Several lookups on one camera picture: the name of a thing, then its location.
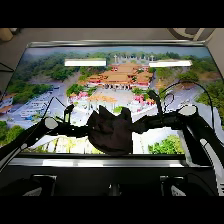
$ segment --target screen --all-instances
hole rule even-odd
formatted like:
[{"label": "screen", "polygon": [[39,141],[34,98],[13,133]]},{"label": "screen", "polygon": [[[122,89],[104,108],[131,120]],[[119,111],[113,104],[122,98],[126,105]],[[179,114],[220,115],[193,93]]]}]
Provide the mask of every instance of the screen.
[{"label": "screen", "polygon": [[[66,66],[68,59],[76,63],[106,60],[106,66]],[[224,141],[223,80],[206,47],[28,48],[0,104],[0,145],[8,144],[23,130],[39,122],[52,97],[66,106],[74,104],[71,123],[82,126],[94,110],[98,111],[99,105],[115,115],[122,107],[127,107],[133,122],[145,115],[155,115],[156,104],[148,95],[149,90],[154,90],[160,95],[162,105],[167,105],[163,106],[166,112],[196,105],[199,114],[211,125],[208,97],[197,85],[179,84],[162,93],[169,85],[186,80],[200,83],[209,92],[216,134]],[[60,120],[64,109],[54,99],[46,116]],[[132,137],[133,154],[184,153],[178,131],[168,127],[142,135],[133,133]],[[65,136],[45,136],[24,152],[103,154],[87,137]]]}]

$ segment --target dark fabric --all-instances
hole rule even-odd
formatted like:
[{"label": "dark fabric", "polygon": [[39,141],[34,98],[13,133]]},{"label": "dark fabric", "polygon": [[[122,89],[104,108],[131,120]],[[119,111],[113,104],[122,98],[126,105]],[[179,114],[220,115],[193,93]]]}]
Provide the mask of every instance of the dark fabric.
[{"label": "dark fabric", "polygon": [[87,125],[90,128],[89,141],[100,151],[112,156],[133,152],[132,119],[129,109],[123,107],[121,114],[115,116],[106,108],[99,106],[99,114],[94,111]]}]

